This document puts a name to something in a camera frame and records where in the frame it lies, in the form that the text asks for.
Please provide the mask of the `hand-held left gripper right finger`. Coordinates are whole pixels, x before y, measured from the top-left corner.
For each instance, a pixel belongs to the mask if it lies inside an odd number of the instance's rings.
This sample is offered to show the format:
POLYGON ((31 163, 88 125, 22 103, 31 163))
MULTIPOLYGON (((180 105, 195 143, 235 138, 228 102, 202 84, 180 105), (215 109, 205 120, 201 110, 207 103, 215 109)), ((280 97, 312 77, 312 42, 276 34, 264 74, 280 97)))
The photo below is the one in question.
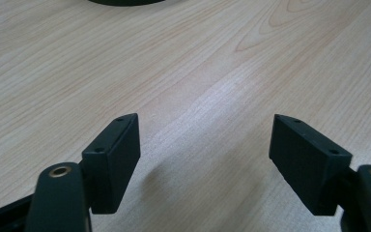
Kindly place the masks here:
POLYGON ((352 154, 303 121, 275 114, 269 157, 284 180, 315 216, 333 216, 338 180, 352 154))

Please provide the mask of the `black key rack with tray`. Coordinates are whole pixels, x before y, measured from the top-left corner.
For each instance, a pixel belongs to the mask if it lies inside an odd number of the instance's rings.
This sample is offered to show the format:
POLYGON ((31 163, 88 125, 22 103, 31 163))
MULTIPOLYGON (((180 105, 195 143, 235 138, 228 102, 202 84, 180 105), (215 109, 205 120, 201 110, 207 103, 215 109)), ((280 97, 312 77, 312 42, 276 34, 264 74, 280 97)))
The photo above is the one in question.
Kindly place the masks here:
POLYGON ((165 0, 89 0, 89 1, 106 6, 131 7, 155 4, 165 0))

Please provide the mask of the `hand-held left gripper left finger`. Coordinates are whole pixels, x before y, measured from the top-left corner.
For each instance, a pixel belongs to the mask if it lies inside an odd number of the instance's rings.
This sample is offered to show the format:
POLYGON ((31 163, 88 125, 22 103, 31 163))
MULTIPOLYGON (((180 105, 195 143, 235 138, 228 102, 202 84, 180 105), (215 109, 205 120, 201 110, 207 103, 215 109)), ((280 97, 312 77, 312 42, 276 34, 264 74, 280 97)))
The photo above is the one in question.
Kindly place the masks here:
POLYGON ((91 180, 89 206, 93 214, 117 212, 140 154, 136 113, 114 119, 82 152, 81 166, 91 180))

